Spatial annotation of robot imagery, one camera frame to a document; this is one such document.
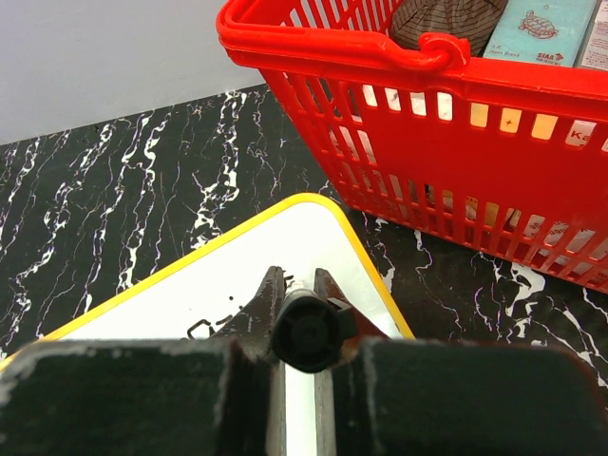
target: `black rubber cap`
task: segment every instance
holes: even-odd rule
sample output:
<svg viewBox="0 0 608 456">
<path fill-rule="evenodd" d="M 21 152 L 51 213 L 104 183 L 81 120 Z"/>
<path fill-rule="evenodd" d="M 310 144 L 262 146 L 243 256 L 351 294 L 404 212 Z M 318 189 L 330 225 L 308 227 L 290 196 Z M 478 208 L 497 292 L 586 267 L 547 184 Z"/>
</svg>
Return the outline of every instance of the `black rubber cap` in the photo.
<svg viewBox="0 0 608 456">
<path fill-rule="evenodd" d="M 296 290 L 285 298 L 271 347 L 290 366 L 316 373 L 339 361 L 343 341 L 337 310 L 310 290 Z"/>
</svg>

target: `yellow border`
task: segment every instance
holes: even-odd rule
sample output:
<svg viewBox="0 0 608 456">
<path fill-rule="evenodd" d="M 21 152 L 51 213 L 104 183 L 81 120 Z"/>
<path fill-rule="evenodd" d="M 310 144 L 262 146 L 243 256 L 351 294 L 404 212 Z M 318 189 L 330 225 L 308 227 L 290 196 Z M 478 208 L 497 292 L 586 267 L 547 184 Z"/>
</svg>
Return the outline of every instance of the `yellow border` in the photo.
<svg viewBox="0 0 608 456">
<path fill-rule="evenodd" d="M 234 240 L 235 238 L 238 238 L 240 235 L 247 233 L 249 230 L 251 230 L 252 228 L 255 228 L 260 223 L 262 223 L 268 219 L 271 219 L 272 217 L 276 216 L 277 214 L 283 212 L 284 210 L 286 210 L 292 206 L 295 206 L 297 204 L 300 204 L 302 202 L 314 202 L 316 204 L 319 204 L 319 205 L 329 209 L 332 212 L 333 216 L 338 220 L 338 223 L 340 223 L 340 226 L 342 227 L 344 234 L 347 236 L 349 242 L 351 243 L 352 248 L 357 253 L 357 256 L 359 257 L 361 264 L 363 264 L 363 267 L 365 268 L 366 272 L 368 273 L 368 276 L 371 279 L 371 282 L 373 283 L 373 286 L 376 288 L 376 291 L 378 292 L 378 294 L 382 298 L 383 302 L 387 306 L 387 309 L 389 310 L 389 313 L 392 316 L 392 319 L 394 320 L 395 324 L 397 325 L 397 329 L 404 337 L 413 338 L 414 337 L 413 333 L 409 329 L 406 319 L 399 312 L 399 309 L 397 308 L 397 305 L 393 301 L 389 290 L 387 289 L 384 282 L 382 281 L 382 277 L 378 274 L 375 267 L 373 266 L 373 263 L 371 262 L 370 257 L 368 256 L 363 245 L 361 244 L 359 237 L 352 229 L 351 224 L 349 223 L 349 220 L 346 218 L 346 215 L 344 214 L 344 212 L 342 212 L 342 209 L 340 209 L 340 207 L 335 202 L 333 202 L 331 199 L 322 197 L 320 195 L 317 195 L 316 193 L 300 193 L 300 194 L 293 195 L 292 197 L 284 199 L 283 201 L 275 204 L 274 206 L 270 207 L 269 209 L 266 209 L 265 211 L 257 214 L 255 217 L 250 218 L 249 220 L 241 223 L 239 226 L 230 230 L 228 233 L 226 233 L 220 237 L 216 237 L 213 240 L 210 240 L 205 245 L 200 247 L 198 250 L 195 250 L 194 252 L 184 256 L 183 258 L 175 261 L 174 263 L 171 263 L 166 268 L 163 268 L 160 271 L 158 271 L 157 273 L 148 277 L 147 279 L 142 280 L 137 285 L 134 285 L 133 287 L 129 288 L 128 290 L 125 290 L 124 292 L 117 294 L 113 298 L 107 300 L 105 303 L 100 304 L 99 306 L 95 307 L 94 309 L 85 313 L 84 315 L 81 315 L 78 318 L 70 321 L 66 325 L 59 328 L 58 330 L 51 332 L 46 337 L 43 337 L 41 340 L 49 341 L 49 340 L 61 339 L 62 337 L 66 336 L 66 335 L 72 333 L 73 331 L 77 330 L 78 328 L 84 326 L 86 323 L 89 323 L 90 321 L 94 320 L 98 316 L 103 315 L 106 312 L 114 309 L 116 306 L 122 304 L 127 299 L 141 293 L 142 291 L 146 290 L 147 288 L 152 287 L 153 285 L 156 285 L 161 280 L 163 280 L 163 279 L 171 276 L 172 274 L 176 273 L 177 271 L 183 269 L 184 267 L 188 266 L 190 263 L 193 263 L 194 261 L 204 257 L 207 254 L 210 254 L 211 252 L 213 252 L 214 250 L 217 250 L 222 245 L 227 244 L 228 242 L 230 242 L 231 240 Z M 0 371 L 2 371 L 7 366 L 7 364 L 10 362 L 10 360 L 13 358 L 13 356 L 10 356 L 7 359 L 0 362 Z"/>
</svg>

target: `label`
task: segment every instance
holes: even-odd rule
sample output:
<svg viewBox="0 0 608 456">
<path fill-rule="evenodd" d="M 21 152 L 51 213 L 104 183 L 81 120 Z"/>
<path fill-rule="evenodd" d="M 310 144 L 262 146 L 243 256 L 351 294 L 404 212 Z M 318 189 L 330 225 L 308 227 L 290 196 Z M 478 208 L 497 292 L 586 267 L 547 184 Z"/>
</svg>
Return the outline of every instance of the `label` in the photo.
<svg viewBox="0 0 608 456">
<path fill-rule="evenodd" d="M 574 121 L 566 138 L 566 143 L 571 145 L 586 145 L 591 138 L 595 128 L 594 122 Z"/>
<path fill-rule="evenodd" d="M 581 65 L 608 70 L 608 1 L 603 1 L 599 7 Z"/>
<path fill-rule="evenodd" d="M 608 1 L 603 0 L 599 6 L 596 22 L 608 22 Z"/>
<path fill-rule="evenodd" d="M 546 65 L 555 65 L 557 67 L 561 67 L 563 63 L 561 62 L 564 59 L 563 54 L 561 52 L 557 52 L 555 54 L 547 54 L 546 52 L 539 52 L 536 56 L 536 61 Z"/>
</svg>

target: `black plastic part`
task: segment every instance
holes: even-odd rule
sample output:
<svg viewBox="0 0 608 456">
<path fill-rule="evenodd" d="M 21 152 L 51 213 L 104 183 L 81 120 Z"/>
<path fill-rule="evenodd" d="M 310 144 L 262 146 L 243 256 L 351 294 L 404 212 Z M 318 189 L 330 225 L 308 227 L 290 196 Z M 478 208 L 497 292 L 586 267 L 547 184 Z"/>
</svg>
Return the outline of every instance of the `black plastic part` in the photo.
<svg viewBox="0 0 608 456">
<path fill-rule="evenodd" d="M 273 331 L 275 355 L 307 373 L 337 363 L 344 337 L 338 311 L 311 290 L 295 290 L 285 297 Z"/>
<path fill-rule="evenodd" d="M 36 343 L 0 379 L 0 454 L 262 456 L 273 374 L 222 339 Z"/>
<path fill-rule="evenodd" d="M 332 381 L 338 456 L 608 455 L 597 381 L 570 353 L 369 338 Z"/>
</svg>

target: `red plastic basket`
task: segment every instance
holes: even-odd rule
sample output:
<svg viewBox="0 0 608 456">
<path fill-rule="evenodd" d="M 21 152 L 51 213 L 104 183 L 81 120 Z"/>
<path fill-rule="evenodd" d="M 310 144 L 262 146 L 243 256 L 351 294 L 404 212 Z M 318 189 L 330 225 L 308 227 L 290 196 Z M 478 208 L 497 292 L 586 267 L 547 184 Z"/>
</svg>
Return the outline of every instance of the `red plastic basket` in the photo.
<svg viewBox="0 0 608 456">
<path fill-rule="evenodd" d="M 349 206 L 608 292 L 608 73 L 400 49 L 399 3 L 231 0 L 218 32 Z"/>
</svg>

